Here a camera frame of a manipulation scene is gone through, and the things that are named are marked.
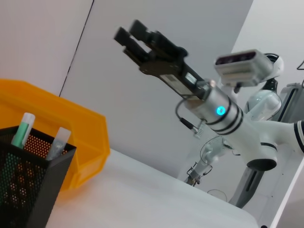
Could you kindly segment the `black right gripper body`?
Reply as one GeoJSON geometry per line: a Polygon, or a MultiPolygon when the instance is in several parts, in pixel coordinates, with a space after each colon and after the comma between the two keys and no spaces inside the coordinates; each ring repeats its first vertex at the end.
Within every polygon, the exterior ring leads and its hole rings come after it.
{"type": "Polygon", "coordinates": [[[206,82],[190,66],[184,58],[188,52],[181,47],[153,48],[144,56],[139,70],[163,81],[179,96],[199,96],[199,86],[206,82]]]}

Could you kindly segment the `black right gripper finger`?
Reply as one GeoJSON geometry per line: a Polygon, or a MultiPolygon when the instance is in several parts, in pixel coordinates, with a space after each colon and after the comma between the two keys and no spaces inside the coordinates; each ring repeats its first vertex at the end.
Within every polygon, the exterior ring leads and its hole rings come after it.
{"type": "Polygon", "coordinates": [[[171,42],[159,31],[149,31],[139,20],[135,20],[129,33],[138,41],[142,41],[150,49],[171,51],[171,42]]]}
{"type": "Polygon", "coordinates": [[[152,62],[151,55],[146,52],[137,43],[138,40],[124,28],[119,28],[114,40],[124,47],[123,52],[138,66],[141,66],[144,63],[152,62]]]}

